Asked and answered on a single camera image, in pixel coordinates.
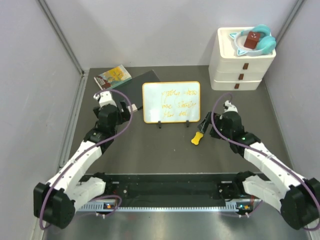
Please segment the yellow framed whiteboard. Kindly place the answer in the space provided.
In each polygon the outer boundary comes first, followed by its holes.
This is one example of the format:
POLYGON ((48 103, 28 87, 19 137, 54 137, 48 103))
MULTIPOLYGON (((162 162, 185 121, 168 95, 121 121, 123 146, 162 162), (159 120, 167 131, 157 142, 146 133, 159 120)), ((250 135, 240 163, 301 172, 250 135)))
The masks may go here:
POLYGON ((198 81, 146 82, 142 103, 147 124, 196 123, 201 119, 201 85, 198 81))

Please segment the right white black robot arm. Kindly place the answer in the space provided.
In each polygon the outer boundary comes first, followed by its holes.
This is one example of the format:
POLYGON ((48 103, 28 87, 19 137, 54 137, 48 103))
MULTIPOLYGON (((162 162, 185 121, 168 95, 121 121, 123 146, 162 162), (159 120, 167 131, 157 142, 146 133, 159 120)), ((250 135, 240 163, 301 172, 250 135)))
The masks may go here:
POLYGON ((237 197, 252 195, 261 199, 275 208, 295 230, 320 218, 320 182, 295 173, 271 154, 257 136, 245 131, 238 112, 208 112, 191 140, 194 145, 200 142, 210 125, 211 137, 227 141, 235 154, 256 166, 267 177, 263 180, 250 171, 238 173, 232 182, 237 197))

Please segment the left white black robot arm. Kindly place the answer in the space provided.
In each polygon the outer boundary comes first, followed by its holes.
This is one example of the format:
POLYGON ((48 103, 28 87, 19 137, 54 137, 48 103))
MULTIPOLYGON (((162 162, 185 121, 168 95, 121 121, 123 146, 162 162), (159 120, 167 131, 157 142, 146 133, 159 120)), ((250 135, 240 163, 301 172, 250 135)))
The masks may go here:
POLYGON ((79 184, 89 167, 110 147, 120 133, 117 127, 130 123, 132 115, 126 102, 108 103, 94 108, 97 117, 94 127, 85 135, 76 153, 58 173, 46 183, 39 182, 33 190, 33 214, 44 223, 66 228, 82 206, 101 196, 109 198, 114 191, 111 183, 104 181, 100 173, 79 184))

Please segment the yellow bone shaped eraser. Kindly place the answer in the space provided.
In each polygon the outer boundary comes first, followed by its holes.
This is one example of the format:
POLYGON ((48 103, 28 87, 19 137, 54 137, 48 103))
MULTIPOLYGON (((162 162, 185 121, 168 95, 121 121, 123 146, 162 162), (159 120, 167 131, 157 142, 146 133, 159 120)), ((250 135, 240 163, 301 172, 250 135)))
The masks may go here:
POLYGON ((200 140, 203 138, 204 134, 202 132, 197 131, 195 136, 191 139, 191 143, 197 146, 200 143, 200 140))

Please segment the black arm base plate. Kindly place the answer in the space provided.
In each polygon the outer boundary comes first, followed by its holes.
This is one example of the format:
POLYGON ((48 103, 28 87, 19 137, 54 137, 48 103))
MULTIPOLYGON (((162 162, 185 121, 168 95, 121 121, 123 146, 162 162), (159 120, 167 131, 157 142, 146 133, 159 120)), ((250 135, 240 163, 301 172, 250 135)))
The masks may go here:
POLYGON ((240 193, 232 181, 234 173, 95 173, 106 181, 105 195, 118 195, 123 208, 224 207, 227 202, 252 197, 240 193))

